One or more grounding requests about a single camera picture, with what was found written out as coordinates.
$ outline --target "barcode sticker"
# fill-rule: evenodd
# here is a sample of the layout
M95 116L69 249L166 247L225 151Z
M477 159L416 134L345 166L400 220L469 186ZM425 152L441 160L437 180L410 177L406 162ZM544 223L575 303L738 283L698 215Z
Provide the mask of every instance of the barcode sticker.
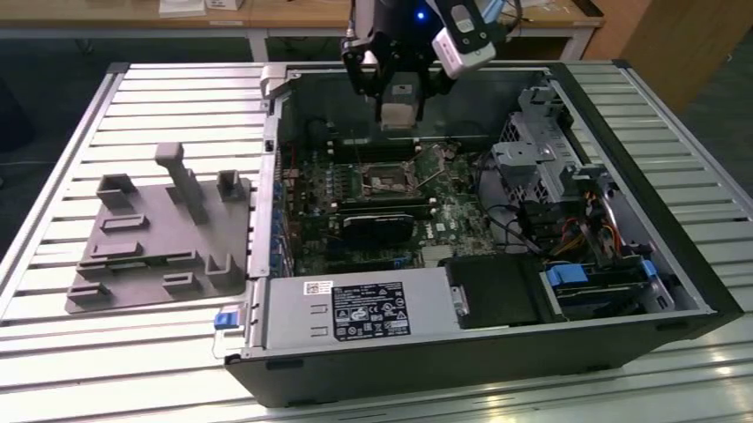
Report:
M320 295L333 293L334 283L330 280L312 280L304 283L304 295Z
M212 20L210 25L217 26L244 26L242 20Z

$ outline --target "white sticker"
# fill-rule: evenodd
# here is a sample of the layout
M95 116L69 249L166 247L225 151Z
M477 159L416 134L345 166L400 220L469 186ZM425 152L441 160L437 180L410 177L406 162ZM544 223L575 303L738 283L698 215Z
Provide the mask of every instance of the white sticker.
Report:
M320 295L333 293L334 283L330 280L312 280L304 283L304 295Z
M405 328L409 325L408 320L397 320L394 322L386 322L385 327L394 329L394 328Z

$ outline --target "gray plastic base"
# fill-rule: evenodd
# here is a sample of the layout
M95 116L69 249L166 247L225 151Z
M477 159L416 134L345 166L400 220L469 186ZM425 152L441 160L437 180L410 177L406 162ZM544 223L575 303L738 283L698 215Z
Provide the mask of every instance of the gray plastic base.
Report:
M69 313L244 291L252 182L229 171L197 186L208 216L201 225L174 185L137 188L126 175L103 178L105 205L69 290Z

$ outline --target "blue latch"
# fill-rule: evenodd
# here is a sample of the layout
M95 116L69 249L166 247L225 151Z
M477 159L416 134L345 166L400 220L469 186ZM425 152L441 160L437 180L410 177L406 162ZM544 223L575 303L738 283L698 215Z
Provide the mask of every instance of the blue latch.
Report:
M214 317L214 328L217 330L238 329L238 321L241 318L240 310L230 312L221 312Z
M587 271L580 264L557 264L547 271L547 279L552 286L561 284L583 284L589 282Z
M647 277L649 279L656 278L660 273L657 272L657 267L655 266L655 263L651 260L644 260L641 264L644 265L644 271L647 272Z

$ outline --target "warning label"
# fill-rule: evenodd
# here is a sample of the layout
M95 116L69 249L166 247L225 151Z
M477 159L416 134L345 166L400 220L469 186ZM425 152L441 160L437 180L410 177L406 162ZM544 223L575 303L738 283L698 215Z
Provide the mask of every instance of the warning label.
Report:
M334 286L333 319L338 341L410 335L402 282Z

